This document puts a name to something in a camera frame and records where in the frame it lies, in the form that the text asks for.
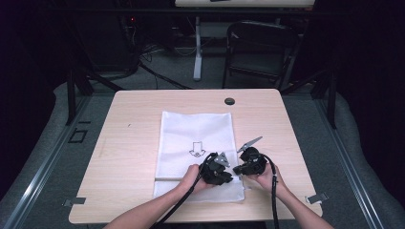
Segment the white desk leg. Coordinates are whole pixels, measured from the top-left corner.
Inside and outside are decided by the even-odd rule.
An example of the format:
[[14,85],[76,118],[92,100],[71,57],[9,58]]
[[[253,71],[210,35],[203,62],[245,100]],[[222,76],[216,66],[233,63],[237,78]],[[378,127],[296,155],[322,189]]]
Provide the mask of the white desk leg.
[[194,64],[193,79],[200,81],[202,79],[202,42],[201,42],[201,23],[200,18],[197,17],[195,21],[195,38],[196,38],[196,55]]

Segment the person's left hand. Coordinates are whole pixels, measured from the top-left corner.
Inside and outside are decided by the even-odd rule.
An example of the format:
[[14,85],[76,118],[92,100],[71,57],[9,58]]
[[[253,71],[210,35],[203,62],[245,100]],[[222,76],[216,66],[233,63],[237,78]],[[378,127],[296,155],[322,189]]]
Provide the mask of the person's left hand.
[[198,164],[190,165],[180,183],[177,185],[176,190],[184,195],[191,187],[193,187],[193,194],[213,188],[213,184],[207,184],[203,179],[198,178],[199,172]]

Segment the black frame post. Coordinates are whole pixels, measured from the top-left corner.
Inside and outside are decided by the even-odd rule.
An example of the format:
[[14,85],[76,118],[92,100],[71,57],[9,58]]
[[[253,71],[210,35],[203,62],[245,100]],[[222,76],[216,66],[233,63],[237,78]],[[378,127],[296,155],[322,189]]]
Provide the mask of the black frame post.
[[76,115],[75,105],[75,77],[72,71],[67,74],[67,97],[68,97],[68,119],[66,125],[69,126]]
[[335,99],[336,99],[336,75],[334,71],[330,72],[330,86],[329,86],[329,96],[328,96],[328,109],[327,117],[328,122],[333,129],[336,128],[335,125]]

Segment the dark equipment cabinet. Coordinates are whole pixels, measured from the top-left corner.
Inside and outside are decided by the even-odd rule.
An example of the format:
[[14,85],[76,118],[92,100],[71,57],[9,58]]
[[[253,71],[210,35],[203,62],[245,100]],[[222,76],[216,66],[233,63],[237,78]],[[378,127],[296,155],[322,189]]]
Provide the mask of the dark equipment cabinet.
[[84,50],[97,72],[135,72],[139,57],[122,16],[80,14],[75,23]]

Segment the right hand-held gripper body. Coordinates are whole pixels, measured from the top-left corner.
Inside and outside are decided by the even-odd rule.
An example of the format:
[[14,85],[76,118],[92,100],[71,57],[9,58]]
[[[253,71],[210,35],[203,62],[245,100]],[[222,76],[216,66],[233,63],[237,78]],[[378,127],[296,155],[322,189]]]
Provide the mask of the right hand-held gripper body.
[[266,168],[266,159],[264,155],[253,147],[253,144],[260,139],[262,139],[261,136],[256,137],[245,143],[238,150],[238,153],[240,153],[240,159],[244,162],[243,164],[247,167],[247,170],[254,171],[256,175],[262,174]]

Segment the black folding chair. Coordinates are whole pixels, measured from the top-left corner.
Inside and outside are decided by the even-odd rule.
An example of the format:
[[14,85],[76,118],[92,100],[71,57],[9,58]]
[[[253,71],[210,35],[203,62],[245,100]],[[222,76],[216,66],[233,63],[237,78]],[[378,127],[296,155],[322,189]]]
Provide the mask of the black folding chair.
[[258,21],[239,21],[226,31],[222,87],[234,73],[267,79],[278,90],[299,44],[290,27]]

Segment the grey metal table bracket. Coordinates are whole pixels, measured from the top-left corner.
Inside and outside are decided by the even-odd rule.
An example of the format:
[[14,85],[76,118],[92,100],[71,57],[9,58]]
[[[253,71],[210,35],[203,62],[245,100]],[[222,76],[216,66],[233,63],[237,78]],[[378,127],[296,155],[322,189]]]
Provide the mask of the grey metal table bracket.
[[309,204],[322,204],[324,201],[328,199],[329,196],[326,193],[320,193],[310,197],[305,197],[306,202]]
[[66,198],[62,205],[64,207],[73,207],[74,205],[82,205],[86,201],[86,198]]

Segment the black tape square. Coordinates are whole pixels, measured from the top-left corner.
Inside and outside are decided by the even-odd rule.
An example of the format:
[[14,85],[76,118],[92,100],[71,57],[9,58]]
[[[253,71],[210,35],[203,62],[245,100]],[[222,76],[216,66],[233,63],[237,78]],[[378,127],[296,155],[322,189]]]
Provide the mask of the black tape square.
[[82,143],[88,134],[87,130],[79,130],[77,128],[74,129],[72,134],[69,137],[69,143]]

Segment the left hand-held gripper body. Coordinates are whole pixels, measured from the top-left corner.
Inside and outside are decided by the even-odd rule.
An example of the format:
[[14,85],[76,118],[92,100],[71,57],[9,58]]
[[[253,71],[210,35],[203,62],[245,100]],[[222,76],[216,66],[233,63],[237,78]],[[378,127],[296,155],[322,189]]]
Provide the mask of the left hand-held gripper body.
[[211,153],[199,166],[201,178],[207,182],[210,179],[222,179],[221,174],[226,172],[230,163],[225,153]]

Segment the person's right hand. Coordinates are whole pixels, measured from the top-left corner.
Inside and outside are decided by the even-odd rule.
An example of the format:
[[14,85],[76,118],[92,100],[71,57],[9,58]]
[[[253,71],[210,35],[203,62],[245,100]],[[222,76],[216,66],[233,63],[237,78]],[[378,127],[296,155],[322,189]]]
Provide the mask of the person's right hand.
[[[288,190],[286,184],[283,181],[283,178],[279,172],[277,166],[273,167],[275,169],[275,177],[276,177],[276,191],[275,194],[279,198],[281,195],[285,194]],[[274,178],[273,169],[271,165],[268,163],[266,165],[265,171],[260,175],[249,175],[248,178],[258,182],[265,190],[268,192],[272,192],[272,180]]]

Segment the white mesh laundry bag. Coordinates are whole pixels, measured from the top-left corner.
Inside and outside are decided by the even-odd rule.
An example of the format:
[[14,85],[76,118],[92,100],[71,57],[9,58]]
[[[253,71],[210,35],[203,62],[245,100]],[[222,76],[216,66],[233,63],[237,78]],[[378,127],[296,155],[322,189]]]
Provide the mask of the white mesh laundry bag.
[[157,198],[173,189],[190,165],[202,164],[212,153],[225,155],[228,164],[224,170],[230,174],[239,164],[230,113],[164,112],[161,116],[154,196]]

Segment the aluminium floor rail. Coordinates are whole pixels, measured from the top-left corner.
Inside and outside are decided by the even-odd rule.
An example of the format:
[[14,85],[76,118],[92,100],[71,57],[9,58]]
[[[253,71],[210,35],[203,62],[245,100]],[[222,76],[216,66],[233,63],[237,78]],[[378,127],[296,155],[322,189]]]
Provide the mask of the aluminium floor rail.
[[[91,97],[81,98],[77,115],[67,126],[62,104],[56,104],[22,173],[0,204],[0,229],[86,229],[69,221],[73,207],[62,203],[77,198],[98,134],[99,117],[92,115],[96,105]],[[82,143],[68,142],[75,128],[88,131]]]
[[338,133],[338,130],[336,128],[333,128],[328,120],[326,105],[323,101],[318,99],[314,100],[314,104],[321,116],[324,125],[326,126],[328,133],[330,134],[332,141],[334,142],[335,147],[337,148],[337,157],[352,188],[357,203],[364,215],[364,218],[369,225],[369,228],[385,229],[383,222],[377,214],[372,204],[371,198],[366,191],[363,182],[360,179],[359,174],[354,168],[352,159],[348,151],[346,150],[346,147],[340,137],[340,134]]

